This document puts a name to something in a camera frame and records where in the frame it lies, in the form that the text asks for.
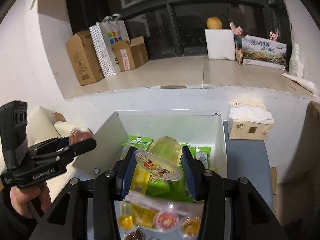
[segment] landscape printed box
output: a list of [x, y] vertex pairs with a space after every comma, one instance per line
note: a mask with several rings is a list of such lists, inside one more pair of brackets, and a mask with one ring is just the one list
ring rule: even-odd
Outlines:
[[287, 45], [254, 36], [235, 36], [239, 64], [261, 65], [285, 70]]

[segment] bag handle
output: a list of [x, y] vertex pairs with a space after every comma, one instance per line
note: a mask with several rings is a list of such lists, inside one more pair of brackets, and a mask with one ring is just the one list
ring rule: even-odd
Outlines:
[[111, 16], [106, 16], [101, 22], [117, 21], [120, 17], [121, 17], [120, 13], [114, 13]]

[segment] colorful squares logo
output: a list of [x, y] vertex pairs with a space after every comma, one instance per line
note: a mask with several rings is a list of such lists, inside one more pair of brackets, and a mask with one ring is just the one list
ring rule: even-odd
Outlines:
[[120, 31], [108, 33], [108, 37], [110, 38], [110, 43], [114, 44], [118, 41], [122, 41], [122, 37], [120, 35], [121, 35]]

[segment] plastic bottle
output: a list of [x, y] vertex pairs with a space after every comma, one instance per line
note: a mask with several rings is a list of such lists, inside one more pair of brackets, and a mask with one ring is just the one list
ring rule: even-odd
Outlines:
[[300, 62], [299, 44], [293, 45], [293, 51], [289, 62], [289, 75], [302, 78], [303, 64]]

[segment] tiled ledge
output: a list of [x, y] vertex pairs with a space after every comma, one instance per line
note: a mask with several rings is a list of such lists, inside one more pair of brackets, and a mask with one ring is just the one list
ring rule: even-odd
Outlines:
[[134, 88], [213, 88], [242, 86], [289, 92], [296, 97], [313, 95], [270, 67], [239, 65], [236, 61], [208, 57], [175, 57], [149, 61], [135, 70], [121, 72], [97, 83], [77, 88], [68, 98]]

